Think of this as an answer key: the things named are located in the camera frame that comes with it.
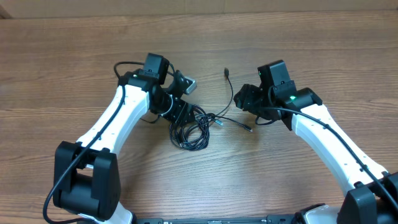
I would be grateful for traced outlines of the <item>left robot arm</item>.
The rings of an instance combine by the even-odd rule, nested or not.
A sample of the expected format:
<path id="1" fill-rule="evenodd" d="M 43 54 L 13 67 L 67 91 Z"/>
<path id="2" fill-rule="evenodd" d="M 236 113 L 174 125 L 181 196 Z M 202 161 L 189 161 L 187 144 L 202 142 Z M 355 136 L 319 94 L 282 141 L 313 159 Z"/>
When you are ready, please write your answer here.
<path id="1" fill-rule="evenodd" d="M 77 215 L 76 223 L 136 223 L 121 204 L 118 156 L 136 123 L 152 112 L 172 124 L 194 121 L 192 106 L 182 100 L 197 87 L 163 56 L 148 54 L 139 68 L 117 74 L 115 96 L 93 127 L 76 142 L 63 141 L 55 151 L 53 187 L 43 207 L 52 223 L 50 203 Z"/>

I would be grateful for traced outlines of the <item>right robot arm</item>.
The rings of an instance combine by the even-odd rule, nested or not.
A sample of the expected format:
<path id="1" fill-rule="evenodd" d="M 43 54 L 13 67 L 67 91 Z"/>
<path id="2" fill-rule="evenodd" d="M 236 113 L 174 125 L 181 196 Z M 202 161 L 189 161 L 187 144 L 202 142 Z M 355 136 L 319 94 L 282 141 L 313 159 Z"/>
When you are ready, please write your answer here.
<path id="1" fill-rule="evenodd" d="M 364 153 L 331 117 L 322 99 L 310 88 L 297 89 L 285 62 L 257 69 L 259 86 L 245 84 L 235 94 L 236 107 L 266 120 L 282 121 L 302 138 L 336 179 L 344 200 L 341 206 L 324 203 L 278 223 L 397 223 L 397 174 Z"/>

